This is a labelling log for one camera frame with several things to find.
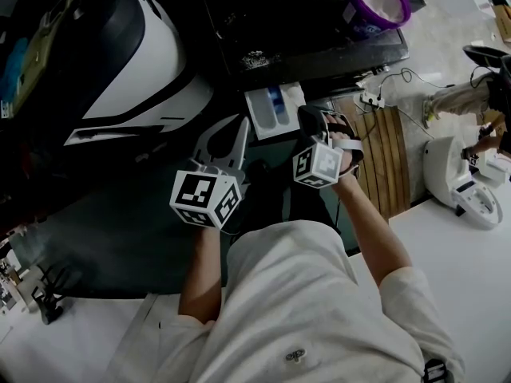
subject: white cube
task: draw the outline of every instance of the white cube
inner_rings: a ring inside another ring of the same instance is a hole
[[[337,183],[343,151],[332,149],[326,144],[316,143],[293,157],[293,178],[295,182],[325,188]]]
[[[179,170],[170,207],[185,223],[220,229],[240,201],[235,177]]]

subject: shirt logo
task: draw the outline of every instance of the shirt logo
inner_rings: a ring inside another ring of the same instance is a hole
[[[286,360],[287,361],[295,361],[296,363],[299,363],[300,362],[300,358],[305,356],[305,350],[304,349],[298,349],[298,350],[295,350],[294,352],[291,352],[289,353],[287,356],[286,356]]]

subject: purple container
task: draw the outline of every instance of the purple container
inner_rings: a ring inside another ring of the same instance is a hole
[[[408,20],[412,10],[408,0],[399,0],[402,5],[403,19],[391,22],[378,16],[363,0],[346,0],[342,10],[344,22],[352,31],[354,40],[365,40],[382,33],[401,27]]]

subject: power strip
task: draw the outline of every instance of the power strip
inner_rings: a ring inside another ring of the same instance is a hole
[[[374,106],[375,108],[385,108],[385,100],[383,98],[378,100],[376,95],[368,93],[367,91],[360,94],[360,101],[363,104]]]

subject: white t-shirt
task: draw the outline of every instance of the white t-shirt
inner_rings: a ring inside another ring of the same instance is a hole
[[[424,274],[397,270],[380,294],[382,311],[361,295],[343,241],[324,224],[247,233],[228,253],[218,320],[177,315],[161,325],[153,381],[411,383],[431,358],[464,381]]]

